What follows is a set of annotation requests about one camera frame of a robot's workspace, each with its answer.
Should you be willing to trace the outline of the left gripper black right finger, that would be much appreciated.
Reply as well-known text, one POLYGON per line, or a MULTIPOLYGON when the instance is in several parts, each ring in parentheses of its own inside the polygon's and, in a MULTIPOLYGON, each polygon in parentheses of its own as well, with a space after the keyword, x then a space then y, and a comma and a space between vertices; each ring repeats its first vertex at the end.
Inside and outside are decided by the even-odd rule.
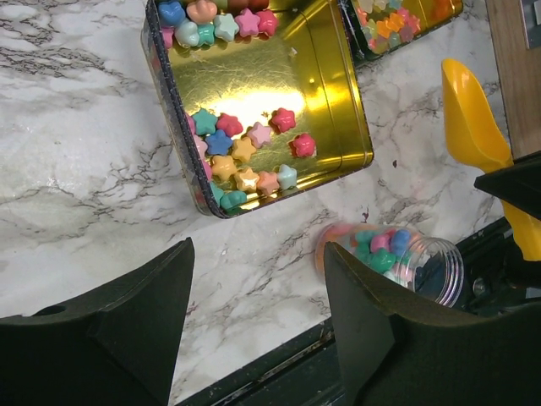
POLYGON ((349 405, 537 405, 540 305, 481 317, 437 304, 325 246, 349 405))

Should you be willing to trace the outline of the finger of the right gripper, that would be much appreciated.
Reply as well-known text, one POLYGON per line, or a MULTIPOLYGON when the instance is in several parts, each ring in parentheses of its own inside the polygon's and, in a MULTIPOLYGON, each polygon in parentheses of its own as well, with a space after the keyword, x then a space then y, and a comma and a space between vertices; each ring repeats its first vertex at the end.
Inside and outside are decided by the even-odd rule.
POLYGON ((540 152, 514 161, 514 165, 479 176, 474 187, 540 219, 540 152))

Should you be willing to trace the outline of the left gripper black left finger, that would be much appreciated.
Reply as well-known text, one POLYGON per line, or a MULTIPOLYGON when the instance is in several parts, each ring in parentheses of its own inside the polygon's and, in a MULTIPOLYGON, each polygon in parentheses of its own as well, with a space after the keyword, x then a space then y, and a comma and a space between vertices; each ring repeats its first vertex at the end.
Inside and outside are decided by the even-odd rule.
POLYGON ((166 405, 194 273, 185 239, 34 315, 1 320, 3 405, 166 405))

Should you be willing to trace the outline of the yellow plastic scoop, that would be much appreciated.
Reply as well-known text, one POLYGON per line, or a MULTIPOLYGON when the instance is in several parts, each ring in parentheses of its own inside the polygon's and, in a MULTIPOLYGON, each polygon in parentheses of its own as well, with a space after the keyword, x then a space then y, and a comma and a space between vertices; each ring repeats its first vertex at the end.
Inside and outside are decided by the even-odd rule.
MULTIPOLYGON (((450 155, 486 174, 512 167, 511 148, 475 75, 451 58, 442 61, 441 72, 445 141, 450 155)), ((523 258, 539 261, 540 221, 505 200, 501 204, 523 258)))

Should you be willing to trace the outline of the clear glass jar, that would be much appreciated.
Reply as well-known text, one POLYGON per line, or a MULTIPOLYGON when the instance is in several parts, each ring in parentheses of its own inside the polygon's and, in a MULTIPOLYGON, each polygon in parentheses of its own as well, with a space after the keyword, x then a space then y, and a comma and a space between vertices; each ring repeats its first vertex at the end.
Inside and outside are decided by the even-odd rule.
POLYGON ((459 249, 446 239, 408 227, 335 223, 315 246, 315 267, 321 274, 327 243, 339 244, 371 270, 426 299, 448 307, 459 300, 464 263, 459 249))

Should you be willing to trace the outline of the tin of gummy candies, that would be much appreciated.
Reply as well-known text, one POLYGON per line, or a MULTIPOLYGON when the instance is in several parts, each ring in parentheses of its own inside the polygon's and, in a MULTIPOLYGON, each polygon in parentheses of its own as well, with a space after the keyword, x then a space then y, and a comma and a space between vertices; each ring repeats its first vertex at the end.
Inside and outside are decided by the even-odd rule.
POLYGON ((339 6, 357 67, 440 28, 463 10, 457 0, 346 0, 339 6))

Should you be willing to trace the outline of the tin of paper stars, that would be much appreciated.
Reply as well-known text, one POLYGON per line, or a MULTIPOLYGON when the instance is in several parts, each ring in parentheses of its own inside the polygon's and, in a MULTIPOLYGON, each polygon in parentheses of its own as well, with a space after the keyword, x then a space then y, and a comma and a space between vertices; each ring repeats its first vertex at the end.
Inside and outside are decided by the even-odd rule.
POLYGON ((158 4, 145 5, 141 43, 161 102, 172 144, 195 206, 205 215, 231 218, 285 200, 368 167, 374 158, 353 66, 347 28, 337 1, 273 1, 278 22, 273 36, 216 41, 211 46, 167 47, 158 4), (279 108, 295 115, 287 132, 271 131, 271 142, 249 161, 255 172, 286 164, 297 185, 222 209, 213 187, 232 191, 232 179, 208 179, 188 118, 205 109, 235 117, 245 129, 267 125, 279 108))

